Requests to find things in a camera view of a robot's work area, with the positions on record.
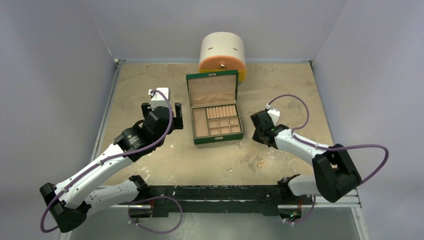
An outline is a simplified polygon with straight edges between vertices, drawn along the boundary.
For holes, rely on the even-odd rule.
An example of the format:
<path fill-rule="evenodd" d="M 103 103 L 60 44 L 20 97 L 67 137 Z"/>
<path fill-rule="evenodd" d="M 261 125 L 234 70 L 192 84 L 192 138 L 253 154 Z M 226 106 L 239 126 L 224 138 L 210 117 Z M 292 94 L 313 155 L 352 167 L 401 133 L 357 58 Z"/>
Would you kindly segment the green jewelry tray insert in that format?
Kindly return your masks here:
<path fill-rule="evenodd" d="M 196 139 L 236 135 L 243 132 L 236 104 L 193 108 L 191 115 L 193 134 Z"/>

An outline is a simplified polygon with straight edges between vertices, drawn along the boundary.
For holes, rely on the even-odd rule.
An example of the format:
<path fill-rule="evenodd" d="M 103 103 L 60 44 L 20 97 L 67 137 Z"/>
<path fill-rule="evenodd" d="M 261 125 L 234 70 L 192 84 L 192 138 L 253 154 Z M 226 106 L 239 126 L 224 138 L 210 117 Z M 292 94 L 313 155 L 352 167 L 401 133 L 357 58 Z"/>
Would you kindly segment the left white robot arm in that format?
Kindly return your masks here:
<path fill-rule="evenodd" d="M 144 119 L 123 130 L 114 142 L 95 160 L 66 180 L 45 183 L 40 193 L 46 203 L 40 220 L 40 230 L 50 233 L 59 229 L 67 233 L 79 227 L 88 217 L 110 206 L 129 203 L 153 204 L 168 199 L 164 193 L 153 193 L 139 175 L 124 182 L 99 188 L 121 169 L 160 147 L 166 135 L 183 129 L 182 105 L 158 106 L 150 110 L 142 104 Z"/>

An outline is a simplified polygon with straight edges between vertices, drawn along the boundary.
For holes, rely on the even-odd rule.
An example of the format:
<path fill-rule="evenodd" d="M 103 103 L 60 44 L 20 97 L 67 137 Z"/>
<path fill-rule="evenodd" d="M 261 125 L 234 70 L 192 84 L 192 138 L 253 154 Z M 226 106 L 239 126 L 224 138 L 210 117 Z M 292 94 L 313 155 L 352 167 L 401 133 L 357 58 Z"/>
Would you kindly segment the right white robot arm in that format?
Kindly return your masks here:
<path fill-rule="evenodd" d="M 282 150 L 312 166 L 312 175 L 295 174 L 278 181 L 280 196 L 288 204 L 303 195 L 319 195 L 330 203 L 354 190 L 362 183 L 357 168 L 343 146 L 320 146 L 308 138 L 297 136 L 288 126 L 276 125 L 274 111 L 260 110 L 250 116 L 255 127 L 252 139 Z"/>

